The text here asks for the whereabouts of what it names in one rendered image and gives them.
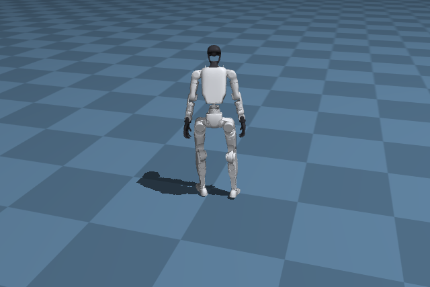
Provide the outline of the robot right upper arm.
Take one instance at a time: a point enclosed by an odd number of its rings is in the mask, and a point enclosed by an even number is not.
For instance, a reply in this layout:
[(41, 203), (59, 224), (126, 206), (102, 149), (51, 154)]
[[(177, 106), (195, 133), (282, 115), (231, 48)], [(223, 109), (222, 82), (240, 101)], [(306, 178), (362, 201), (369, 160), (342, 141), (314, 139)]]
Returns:
[(230, 79), (230, 86), (232, 89), (232, 93), (231, 93), (232, 99), (233, 100), (240, 99), (240, 97), (239, 97), (239, 84), (238, 84), (236, 73), (233, 70), (226, 69), (226, 75)]

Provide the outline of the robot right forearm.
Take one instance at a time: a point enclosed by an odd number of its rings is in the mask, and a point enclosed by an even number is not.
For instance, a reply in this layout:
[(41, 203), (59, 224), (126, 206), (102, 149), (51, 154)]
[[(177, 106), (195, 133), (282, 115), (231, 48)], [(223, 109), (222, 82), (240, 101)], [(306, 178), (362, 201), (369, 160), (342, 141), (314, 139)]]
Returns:
[(245, 115), (244, 115), (244, 109), (243, 109), (243, 101), (242, 101), (242, 97), (241, 97), (240, 92), (239, 92), (239, 97), (240, 97), (240, 100), (237, 100), (234, 104), (236, 106), (236, 112), (238, 114), (238, 119), (240, 120), (241, 116), (244, 116), (244, 119), (245, 119)]

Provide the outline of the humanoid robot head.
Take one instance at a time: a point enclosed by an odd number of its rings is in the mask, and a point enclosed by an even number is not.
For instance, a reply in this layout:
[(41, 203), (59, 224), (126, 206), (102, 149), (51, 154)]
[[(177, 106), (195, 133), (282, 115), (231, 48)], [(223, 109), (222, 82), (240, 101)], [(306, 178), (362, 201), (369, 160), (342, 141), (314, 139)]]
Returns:
[[(218, 63), (219, 63), (220, 57), (221, 57), (221, 50), (220, 50), (220, 48), (217, 45), (211, 45), (208, 48), (207, 53), (208, 53), (208, 59), (210, 61), (210, 66), (209, 67), (210, 68), (211, 67), (219, 67)], [(218, 59), (218, 61), (211, 61), (210, 60), (210, 56), (219, 56), (219, 59)]]

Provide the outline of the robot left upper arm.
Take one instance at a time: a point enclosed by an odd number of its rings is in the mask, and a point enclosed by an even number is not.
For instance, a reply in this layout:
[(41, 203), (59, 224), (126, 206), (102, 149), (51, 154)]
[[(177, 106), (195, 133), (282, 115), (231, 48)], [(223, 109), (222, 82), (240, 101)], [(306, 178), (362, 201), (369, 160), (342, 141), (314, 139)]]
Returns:
[(196, 70), (191, 75), (189, 101), (196, 101), (198, 98), (198, 94), (196, 93), (196, 91), (198, 89), (199, 84), (198, 79), (201, 78), (201, 72), (202, 70)]

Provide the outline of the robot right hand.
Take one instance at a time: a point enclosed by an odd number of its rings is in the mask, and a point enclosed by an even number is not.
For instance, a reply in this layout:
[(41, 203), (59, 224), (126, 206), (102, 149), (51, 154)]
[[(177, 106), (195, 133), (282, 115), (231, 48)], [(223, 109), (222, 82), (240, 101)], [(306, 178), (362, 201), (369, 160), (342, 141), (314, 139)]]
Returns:
[(245, 121), (246, 120), (244, 119), (244, 116), (241, 116), (239, 122), (241, 123), (240, 130), (242, 130), (242, 133), (239, 135), (239, 137), (244, 137), (245, 135)]

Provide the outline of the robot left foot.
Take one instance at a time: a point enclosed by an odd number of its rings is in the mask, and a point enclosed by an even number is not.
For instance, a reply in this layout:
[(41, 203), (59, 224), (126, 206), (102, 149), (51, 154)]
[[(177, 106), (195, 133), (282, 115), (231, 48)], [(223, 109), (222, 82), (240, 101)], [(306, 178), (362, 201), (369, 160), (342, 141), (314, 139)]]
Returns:
[(204, 187), (202, 187), (202, 189), (201, 189), (201, 188), (200, 188), (200, 183), (197, 183), (197, 184), (196, 184), (196, 189), (197, 189), (197, 191), (199, 191), (199, 192), (200, 192), (201, 196), (207, 196), (207, 195), (208, 195), (208, 192), (207, 192), (206, 187), (205, 187), (205, 188), (204, 188)]

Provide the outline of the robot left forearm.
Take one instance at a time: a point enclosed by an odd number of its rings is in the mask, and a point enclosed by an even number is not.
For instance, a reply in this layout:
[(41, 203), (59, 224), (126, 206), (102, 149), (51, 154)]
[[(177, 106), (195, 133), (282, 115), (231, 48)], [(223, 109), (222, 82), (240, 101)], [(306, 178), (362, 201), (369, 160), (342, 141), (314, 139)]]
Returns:
[[(189, 93), (190, 95), (190, 93)], [(189, 95), (188, 95), (188, 99), (187, 99), (187, 108), (186, 108), (186, 112), (185, 112), (185, 118), (188, 117), (189, 118), (189, 122), (192, 121), (192, 115), (193, 115), (193, 111), (194, 111), (194, 106), (195, 103), (192, 101), (189, 101)]]

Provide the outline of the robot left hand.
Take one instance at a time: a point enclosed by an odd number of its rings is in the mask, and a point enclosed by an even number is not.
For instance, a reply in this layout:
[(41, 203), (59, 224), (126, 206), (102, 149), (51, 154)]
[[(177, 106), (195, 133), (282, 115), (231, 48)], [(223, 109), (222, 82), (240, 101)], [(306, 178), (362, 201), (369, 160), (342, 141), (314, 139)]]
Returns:
[[(189, 118), (188, 118), (188, 117), (186, 117), (184, 122), (185, 122), (185, 125), (184, 125), (183, 135), (184, 135), (184, 137), (186, 137), (186, 138), (190, 138), (191, 136), (189, 135), (188, 130), (190, 130), (190, 132), (191, 132), (191, 129), (190, 129), (190, 127), (189, 127), (189, 124), (191, 123), (191, 121), (189, 122)], [(190, 137), (189, 137), (189, 136), (190, 136)]]

